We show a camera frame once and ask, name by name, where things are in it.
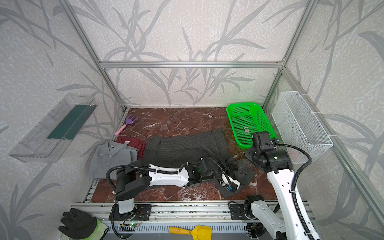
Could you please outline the dark grey striped shirt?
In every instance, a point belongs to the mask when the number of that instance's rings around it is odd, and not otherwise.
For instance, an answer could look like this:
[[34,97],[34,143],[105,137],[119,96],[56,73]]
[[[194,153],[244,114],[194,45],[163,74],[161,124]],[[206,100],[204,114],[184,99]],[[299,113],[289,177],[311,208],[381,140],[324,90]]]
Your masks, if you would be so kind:
[[249,160],[235,160],[230,154],[225,132],[221,128],[194,135],[152,137],[146,144],[143,158],[137,163],[140,166],[153,164],[179,168],[185,163],[200,163],[203,157],[214,159],[230,177],[239,181],[239,191],[255,178],[256,172],[250,168]]

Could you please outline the green plastic basket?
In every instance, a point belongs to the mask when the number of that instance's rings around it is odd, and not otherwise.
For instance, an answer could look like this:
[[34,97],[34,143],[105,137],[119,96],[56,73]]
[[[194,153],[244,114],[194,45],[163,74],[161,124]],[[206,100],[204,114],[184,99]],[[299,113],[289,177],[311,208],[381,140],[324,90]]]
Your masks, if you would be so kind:
[[252,134],[267,131],[273,140],[277,137],[263,108],[252,102],[228,105],[227,115],[238,147],[243,150],[253,145]]

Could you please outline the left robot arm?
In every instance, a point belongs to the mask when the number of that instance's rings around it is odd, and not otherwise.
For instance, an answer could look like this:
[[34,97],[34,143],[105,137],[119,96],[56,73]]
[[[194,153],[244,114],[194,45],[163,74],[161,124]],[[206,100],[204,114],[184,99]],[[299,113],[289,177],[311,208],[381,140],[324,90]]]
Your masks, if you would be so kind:
[[163,168],[122,165],[113,167],[106,174],[114,189],[115,202],[120,215],[135,211],[134,198],[152,186],[185,187],[216,179],[224,187],[231,187],[231,180],[221,165],[210,157],[201,158],[198,163],[182,164],[181,167]]

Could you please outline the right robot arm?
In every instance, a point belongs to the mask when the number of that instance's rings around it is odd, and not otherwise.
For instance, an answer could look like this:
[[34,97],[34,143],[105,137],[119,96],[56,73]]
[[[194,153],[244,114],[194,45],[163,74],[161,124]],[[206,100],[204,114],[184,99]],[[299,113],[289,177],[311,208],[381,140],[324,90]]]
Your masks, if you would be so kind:
[[294,185],[295,172],[287,153],[274,148],[262,152],[251,147],[245,155],[251,163],[267,173],[283,217],[279,218],[260,195],[246,198],[246,216],[258,220],[274,240],[319,240],[320,235]]

